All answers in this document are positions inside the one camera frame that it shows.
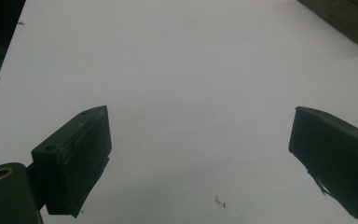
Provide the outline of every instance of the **white surface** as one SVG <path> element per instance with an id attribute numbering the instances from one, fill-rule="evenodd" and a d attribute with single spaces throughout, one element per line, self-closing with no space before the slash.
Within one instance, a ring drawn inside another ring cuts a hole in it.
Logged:
<path id="1" fill-rule="evenodd" d="M 30 0 L 20 21 L 0 164 L 97 105 L 114 144 L 84 213 L 45 223 L 358 223 L 288 152 L 297 105 L 358 127 L 358 45 L 297 1 Z"/>

